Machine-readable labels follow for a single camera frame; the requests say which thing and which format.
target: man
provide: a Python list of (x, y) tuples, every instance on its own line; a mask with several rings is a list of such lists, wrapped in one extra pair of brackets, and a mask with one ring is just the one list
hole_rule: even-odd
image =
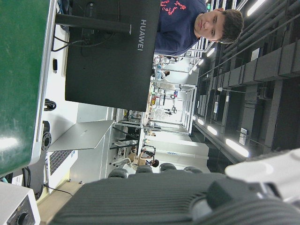
[(239, 11), (223, 8), (207, 12), (205, 0), (162, 0), (155, 53), (181, 55), (200, 37), (229, 44), (243, 28)]

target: computer monitor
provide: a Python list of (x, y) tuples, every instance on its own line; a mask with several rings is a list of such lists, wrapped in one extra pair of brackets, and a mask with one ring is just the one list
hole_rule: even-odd
[(129, 29), (70, 27), (65, 99), (145, 112), (160, 0), (74, 0), (72, 10)]

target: laptop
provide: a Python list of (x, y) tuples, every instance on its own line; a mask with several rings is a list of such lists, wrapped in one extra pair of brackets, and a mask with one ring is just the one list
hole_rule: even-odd
[(46, 175), (48, 186), (56, 188), (74, 162), (78, 150), (95, 149), (114, 123), (114, 120), (74, 124), (47, 150)]

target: monitor stand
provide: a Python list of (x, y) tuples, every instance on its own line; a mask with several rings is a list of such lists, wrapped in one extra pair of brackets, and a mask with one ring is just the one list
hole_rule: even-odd
[(55, 24), (69, 27), (103, 30), (114, 33), (131, 34), (131, 24), (93, 19), (76, 15), (56, 14)]

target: laptop keyboard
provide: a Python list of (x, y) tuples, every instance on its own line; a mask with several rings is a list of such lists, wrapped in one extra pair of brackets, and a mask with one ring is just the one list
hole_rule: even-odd
[(73, 150), (55, 151), (50, 155), (50, 174), (52, 175)]

